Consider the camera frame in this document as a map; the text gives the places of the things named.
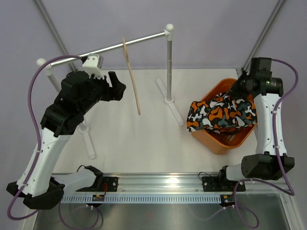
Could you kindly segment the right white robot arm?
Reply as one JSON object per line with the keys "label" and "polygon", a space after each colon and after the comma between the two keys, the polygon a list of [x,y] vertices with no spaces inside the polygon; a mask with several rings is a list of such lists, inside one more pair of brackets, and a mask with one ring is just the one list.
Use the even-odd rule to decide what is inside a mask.
{"label": "right white robot arm", "polygon": [[255,154],[245,156],[240,164],[219,171],[217,184],[222,190],[246,178],[277,181],[295,165],[283,141],[281,107],[287,95],[282,79],[272,76],[272,61],[268,57],[252,58],[249,72],[244,71],[230,88],[232,96],[252,96],[257,112],[257,147]]}

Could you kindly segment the orange camouflage shorts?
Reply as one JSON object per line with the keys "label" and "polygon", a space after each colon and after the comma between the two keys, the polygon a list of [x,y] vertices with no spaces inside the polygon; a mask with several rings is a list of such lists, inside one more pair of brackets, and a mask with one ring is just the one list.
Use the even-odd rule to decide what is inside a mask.
{"label": "orange camouflage shorts", "polygon": [[233,97],[228,92],[219,93],[209,101],[193,101],[187,116],[189,132],[235,133],[254,127],[256,123],[254,103]]}

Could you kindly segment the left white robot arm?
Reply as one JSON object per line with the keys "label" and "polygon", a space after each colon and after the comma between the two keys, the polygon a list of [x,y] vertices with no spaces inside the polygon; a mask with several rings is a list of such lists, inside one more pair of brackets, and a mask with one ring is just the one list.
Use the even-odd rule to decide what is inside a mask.
{"label": "left white robot arm", "polygon": [[85,71],[73,71],[61,82],[61,90],[40,122],[41,146],[36,165],[27,183],[26,175],[17,182],[7,185],[11,195],[22,197],[23,204],[30,209],[48,210],[54,208],[65,193],[103,188],[103,173],[94,166],[68,174],[62,178],[53,177],[52,172],[63,148],[84,121],[84,115],[99,101],[120,101],[126,85],[119,81],[114,71],[101,78]]}

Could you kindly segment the beige wooden hanger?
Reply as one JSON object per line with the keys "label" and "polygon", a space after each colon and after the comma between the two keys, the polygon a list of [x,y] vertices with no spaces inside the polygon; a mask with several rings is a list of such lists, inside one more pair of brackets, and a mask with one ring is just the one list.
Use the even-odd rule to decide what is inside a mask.
{"label": "beige wooden hanger", "polygon": [[128,71],[129,71],[129,75],[130,75],[130,79],[131,79],[131,83],[132,83],[132,87],[133,87],[133,91],[134,91],[135,102],[136,102],[136,106],[137,106],[137,112],[138,112],[138,115],[141,115],[140,101],[139,101],[139,97],[138,97],[135,78],[134,78],[132,68],[131,68],[131,65],[130,65],[130,61],[129,61],[129,53],[128,53],[125,37],[122,38],[122,42],[123,42],[123,55],[124,55],[124,58],[125,58],[125,61],[126,61],[126,65],[127,65]]}

